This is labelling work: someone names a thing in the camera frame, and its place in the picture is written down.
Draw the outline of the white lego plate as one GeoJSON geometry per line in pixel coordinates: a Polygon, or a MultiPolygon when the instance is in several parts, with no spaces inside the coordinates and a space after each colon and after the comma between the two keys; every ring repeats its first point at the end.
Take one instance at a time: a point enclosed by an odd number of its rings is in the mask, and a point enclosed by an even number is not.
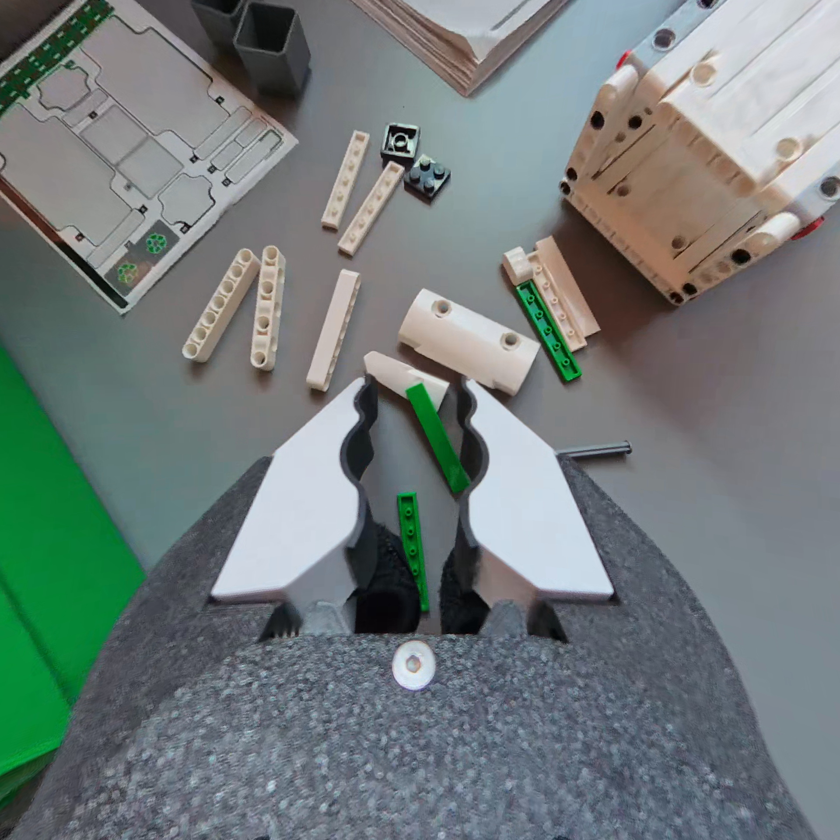
{"type": "Polygon", "coordinates": [[[333,184],[327,206],[321,219],[321,226],[338,230],[341,226],[352,190],[370,142],[370,135],[361,130],[354,130],[345,151],[335,183],[333,184]]]}
{"type": "Polygon", "coordinates": [[[388,162],[340,238],[338,245],[340,253],[348,257],[355,255],[387,201],[402,181],[404,173],[404,166],[393,161],[388,162]]]}

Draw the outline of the lego instruction booklet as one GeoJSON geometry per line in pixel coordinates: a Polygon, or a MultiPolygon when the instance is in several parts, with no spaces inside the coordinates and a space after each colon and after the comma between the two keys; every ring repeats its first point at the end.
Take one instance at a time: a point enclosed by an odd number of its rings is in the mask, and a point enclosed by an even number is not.
{"type": "Polygon", "coordinates": [[[464,98],[474,94],[565,1],[355,1],[464,98]]]}

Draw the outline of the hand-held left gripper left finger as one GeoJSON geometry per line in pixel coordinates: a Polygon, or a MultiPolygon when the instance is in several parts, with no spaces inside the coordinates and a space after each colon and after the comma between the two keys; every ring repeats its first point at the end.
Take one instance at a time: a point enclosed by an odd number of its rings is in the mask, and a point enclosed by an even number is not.
{"type": "Polygon", "coordinates": [[[372,462],[377,384],[354,380],[275,451],[212,598],[344,604],[370,584],[376,524],[361,478],[372,462]]]}

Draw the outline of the white lego bracket piece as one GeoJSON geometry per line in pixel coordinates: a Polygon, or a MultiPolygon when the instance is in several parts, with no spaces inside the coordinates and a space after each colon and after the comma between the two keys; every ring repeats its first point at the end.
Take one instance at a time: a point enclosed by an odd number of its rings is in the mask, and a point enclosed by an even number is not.
{"type": "Polygon", "coordinates": [[[571,352],[583,349],[587,339],[600,331],[553,237],[537,241],[530,253],[512,248],[501,262],[515,289],[532,282],[536,302],[552,316],[571,352]]]}

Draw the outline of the lego sticker sheet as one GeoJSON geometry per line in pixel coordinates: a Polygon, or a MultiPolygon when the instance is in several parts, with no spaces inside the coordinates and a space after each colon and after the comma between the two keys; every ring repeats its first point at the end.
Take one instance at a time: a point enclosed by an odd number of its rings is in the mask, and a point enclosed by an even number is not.
{"type": "Polygon", "coordinates": [[[298,144],[137,2],[65,2],[1,93],[2,197],[121,314],[298,144]]]}

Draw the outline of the long white lego tile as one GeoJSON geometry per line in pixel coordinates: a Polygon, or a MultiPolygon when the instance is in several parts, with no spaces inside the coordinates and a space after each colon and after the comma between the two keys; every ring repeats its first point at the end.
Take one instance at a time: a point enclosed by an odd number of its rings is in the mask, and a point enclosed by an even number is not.
{"type": "Polygon", "coordinates": [[[307,374],[306,383],[312,390],[326,392],[329,388],[360,284],[358,272],[343,269],[339,273],[307,374]]]}

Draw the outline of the green plastic bin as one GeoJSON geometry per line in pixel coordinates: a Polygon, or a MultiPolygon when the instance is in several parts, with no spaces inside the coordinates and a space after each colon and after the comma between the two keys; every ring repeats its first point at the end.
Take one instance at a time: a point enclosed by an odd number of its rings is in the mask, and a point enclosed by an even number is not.
{"type": "Polygon", "coordinates": [[[1,350],[1,801],[52,760],[139,562],[1,350]]]}

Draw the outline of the white lego beam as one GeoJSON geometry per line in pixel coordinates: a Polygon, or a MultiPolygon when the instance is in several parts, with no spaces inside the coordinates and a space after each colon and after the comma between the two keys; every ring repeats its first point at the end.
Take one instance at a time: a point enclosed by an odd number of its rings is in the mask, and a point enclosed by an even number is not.
{"type": "Polygon", "coordinates": [[[260,261],[250,249],[242,248],[237,252],[182,348],[185,359],[196,363],[208,361],[259,267],[260,261]]]}
{"type": "Polygon", "coordinates": [[[275,367],[286,264],[278,247],[264,247],[250,347],[250,362],[259,371],[272,371],[275,367]]]}

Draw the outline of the black square lego plate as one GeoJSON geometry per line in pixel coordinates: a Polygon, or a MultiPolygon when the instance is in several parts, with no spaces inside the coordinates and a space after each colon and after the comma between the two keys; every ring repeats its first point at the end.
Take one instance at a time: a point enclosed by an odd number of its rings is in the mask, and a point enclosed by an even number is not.
{"type": "Polygon", "coordinates": [[[381,144],[381,159],[395,162],[403,167],[413,165],[417,157],[417,147],[421,128],[410,123],[390,122],[385,127],[381,144]]]}
{"type": "Polygon", "coordinates": [[[409,193],[431,203],[448,183],[450,176],[451,170],[447,166],[427,154],[421,154],[404,174],[403,183],[409,193]]]}

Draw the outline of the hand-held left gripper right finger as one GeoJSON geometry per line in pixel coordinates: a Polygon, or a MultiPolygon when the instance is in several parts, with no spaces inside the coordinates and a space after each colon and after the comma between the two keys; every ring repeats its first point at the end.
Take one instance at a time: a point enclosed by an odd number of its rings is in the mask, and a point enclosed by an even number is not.
{"type": "Polygon", "coordinates": [[[476,381],[458,391],[461,461],[456,578],[484,602],[606,602],[601,555],[558,456],[476,381]]]}

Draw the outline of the white curved lego panel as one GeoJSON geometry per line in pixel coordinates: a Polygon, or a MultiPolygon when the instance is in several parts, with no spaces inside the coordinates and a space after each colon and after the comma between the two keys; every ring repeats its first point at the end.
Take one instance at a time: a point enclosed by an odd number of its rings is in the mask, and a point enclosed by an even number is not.
{"type": "Polygon", "coordinates": [[[518,394],[540,346],[428,289],[422,289],[398,332],[432,361],[510,396],[518,394]]]}

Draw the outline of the white lego container body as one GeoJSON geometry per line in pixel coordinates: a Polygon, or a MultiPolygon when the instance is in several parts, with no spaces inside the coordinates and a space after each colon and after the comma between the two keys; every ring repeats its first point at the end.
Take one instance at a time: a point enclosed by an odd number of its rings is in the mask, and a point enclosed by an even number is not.
{"type": "Polygon", "coordinates": [[[598,91],[560,191],[673,306],[838,205],[839,2],[684,2],[598,91]]]}

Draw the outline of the green lego tile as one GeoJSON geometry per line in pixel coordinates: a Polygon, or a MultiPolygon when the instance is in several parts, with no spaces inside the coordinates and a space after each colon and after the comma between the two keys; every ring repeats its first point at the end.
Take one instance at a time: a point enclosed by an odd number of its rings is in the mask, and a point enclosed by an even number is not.
{"type": "Polygon", "coordinates": [[[406,389],[406,397],[413,407],[450,490],[458,495],[469,486],[469,478],[425,384],[417,383],[409,386],[406,389]]]}

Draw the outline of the thin white lego liftarm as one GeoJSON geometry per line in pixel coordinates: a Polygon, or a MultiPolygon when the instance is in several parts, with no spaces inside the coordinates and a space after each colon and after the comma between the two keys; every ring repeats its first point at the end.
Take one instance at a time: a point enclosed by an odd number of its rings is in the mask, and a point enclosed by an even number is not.
{"type": "Polygon", "coordinates": [[[449,388],[446,380],[376,351],[364,356],[364,368],[380,385],[405,398],[410,388],[422,384],[436,412],[449,388]]]}

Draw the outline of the grey lego axle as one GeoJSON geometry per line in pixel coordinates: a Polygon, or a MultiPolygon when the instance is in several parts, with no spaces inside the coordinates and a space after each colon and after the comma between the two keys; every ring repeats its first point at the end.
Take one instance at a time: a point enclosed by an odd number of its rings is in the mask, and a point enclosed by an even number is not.
{"type": "Polygon", "coordinates": [[[569,459],[602,459],[625,457],[633,452],[633,446],[628,440],[613,444],[587,445],[579,447],[567,447],[554,451],[558,457],[569,459]]]}

